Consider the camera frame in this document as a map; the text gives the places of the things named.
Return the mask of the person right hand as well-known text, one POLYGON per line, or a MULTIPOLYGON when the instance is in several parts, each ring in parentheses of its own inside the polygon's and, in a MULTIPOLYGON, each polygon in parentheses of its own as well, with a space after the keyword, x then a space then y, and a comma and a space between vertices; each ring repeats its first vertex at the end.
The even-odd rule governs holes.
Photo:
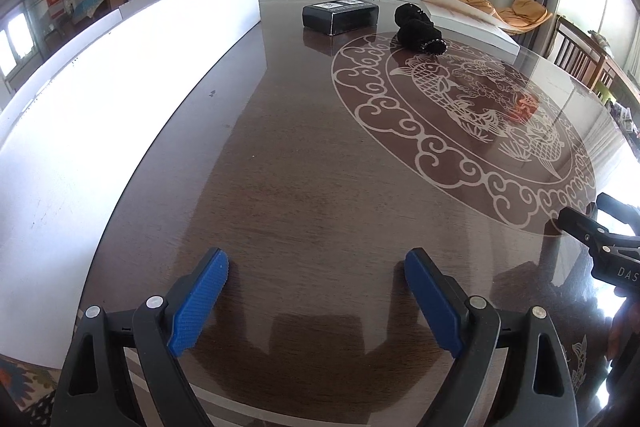
POLYGON ((622 350, 623 332, 628 327, 631 332, 639 332, 639 300, 634 297, 627 297, 623 306, 616 312, 608 333, 608 349, 606 358, 613 361, 622 350))

